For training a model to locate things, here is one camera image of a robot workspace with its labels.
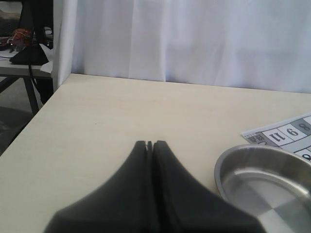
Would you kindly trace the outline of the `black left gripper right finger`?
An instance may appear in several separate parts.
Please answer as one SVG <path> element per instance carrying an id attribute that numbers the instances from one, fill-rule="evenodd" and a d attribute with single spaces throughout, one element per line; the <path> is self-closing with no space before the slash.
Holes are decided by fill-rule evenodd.
<path id="1" fill-rule="evenodd" d="M 263 233 L 260 222 L 198 182 L 165 141 L 153 147 L 154 196 L 162 233 Z"/>

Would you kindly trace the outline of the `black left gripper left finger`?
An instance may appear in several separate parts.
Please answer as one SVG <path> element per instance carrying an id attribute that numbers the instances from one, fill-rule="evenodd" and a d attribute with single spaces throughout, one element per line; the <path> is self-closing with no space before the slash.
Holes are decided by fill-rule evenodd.
<path id="1" fill-rule="evenodd" d="M 98 189 L 55 213 L 47 233 L 154 233 L 156 203 L 152 144 L 138 141 L 122 166 Z"/>

